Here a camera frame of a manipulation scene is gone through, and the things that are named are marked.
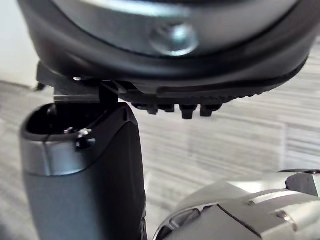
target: screw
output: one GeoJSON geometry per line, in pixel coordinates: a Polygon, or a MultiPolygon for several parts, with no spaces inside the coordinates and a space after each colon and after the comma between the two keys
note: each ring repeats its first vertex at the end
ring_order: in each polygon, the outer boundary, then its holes
{"type": "Polygon", "coordinates": [[[78,138],[82,138],[83,136],[86,136],[86,135],[89,135],[89,133],[91,133],[92,130],[91,129],[81,129],[78,133],[79,133],[79,136],[78,138]]]}
{"type": "Polygon", "coordinates": [[[67,129],[65,129],[65,130],[63,131],[63,133],[64,133],[64,134],[70,134],[70,133],[73,132],[73,130],[74,130],[73,127],[68,127],[67,129]]]}
{"type": "Polygon", "coordinates": [[[82,77],[74,76],[74,77],[73,77],[73,80],[75,80],[75,81],[81,81],[81,80],[82,80],[82,77]]]}
{"type": "Polygon", "coordinates": [[[187,55],[199,44],[194,28],[187,23],[158,26],[151,32],[150,43],[157,52],[172,57],[187,55]]]}

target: black plastic housing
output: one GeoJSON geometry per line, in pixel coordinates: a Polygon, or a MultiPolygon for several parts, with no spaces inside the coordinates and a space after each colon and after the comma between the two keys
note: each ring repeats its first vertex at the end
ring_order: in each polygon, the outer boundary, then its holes
{"type": "Polygon", "coordinates": [[[139,129],[129,106],[119,103],[103,113],[82,137],[58,134],[60,127],[45,134],[47,109],[21,129],[23,178],[39,238],[146,239],[139,129]],[[43,121],[39,128],[37,119],[43,121]]]}

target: tiled floor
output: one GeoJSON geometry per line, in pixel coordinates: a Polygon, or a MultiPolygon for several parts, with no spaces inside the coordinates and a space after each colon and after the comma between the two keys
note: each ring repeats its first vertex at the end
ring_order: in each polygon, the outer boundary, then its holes
{"type": "MultiPolygon", "coordinates": [[[[50,90],[0,83],[0,239],[36,240],[23,191],[18,129],[50,90]]],[[[182,120],[134,110],[139,121],[149,237],[188,194],[218,179],[289,168],[320,169],[320,45],[284,86],[182,120]]]]}

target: white wall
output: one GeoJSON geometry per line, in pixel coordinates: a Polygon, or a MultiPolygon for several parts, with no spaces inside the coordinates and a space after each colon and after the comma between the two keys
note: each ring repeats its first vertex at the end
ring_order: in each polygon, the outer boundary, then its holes
{"type": "Polygon", "coordinates": [[[16,0],[0,0],[0,81],[36,83],[38,57],[16,0]]]}

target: silver metal trim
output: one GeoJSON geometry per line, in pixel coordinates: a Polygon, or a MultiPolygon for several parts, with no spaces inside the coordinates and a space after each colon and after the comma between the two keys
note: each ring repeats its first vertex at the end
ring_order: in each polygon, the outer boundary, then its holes
{"type": "Polygon", "coordinates": [[[142,15],[149,17],[188,17],[191,9],[180,4],[128,1],[128,0],[78,0],[80,2],[94,5],[121,13],[142,15]]]}

